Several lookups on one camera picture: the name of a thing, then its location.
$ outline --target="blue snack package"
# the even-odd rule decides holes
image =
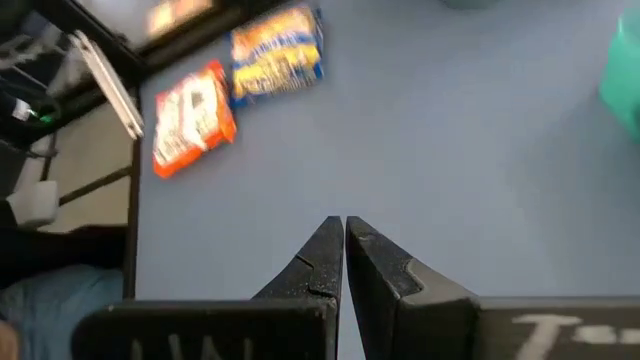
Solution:
[[[319,9],[280,10],[231,33],[234,108],[297,90],[323,77]]]

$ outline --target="orange snack package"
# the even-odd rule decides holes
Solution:
[[[158,94],[156,112],[153,168],[163,178],[187,167],[220,142],[232,143],[236,134],[224,69],[217,60]]]

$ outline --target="blue fabric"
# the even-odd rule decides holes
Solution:
[[[70,360],[76,324],[121,300],[120,271],[76,265],[8,287],[0,293],[0,313],[20,334],[21,360]]]

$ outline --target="blue table surface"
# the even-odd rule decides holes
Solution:
[[[597,95],[630,1],[319,3],[326,78],[169,180],[154,97],[229,43],[144,84],[137,298],[249,298],[335,214],[480,295],[640,294],[640,147]],[[361,358],[343,286],[340,358]]]

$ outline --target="candy wrapper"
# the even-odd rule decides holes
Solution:
[[[155,172],[163,178],[193,163],[219,143],[233,142],[224,70],[216,60],[156,97]]]
[[[296,5],[231,33],[232,104],[244,106],[323,76],[320,12]]]

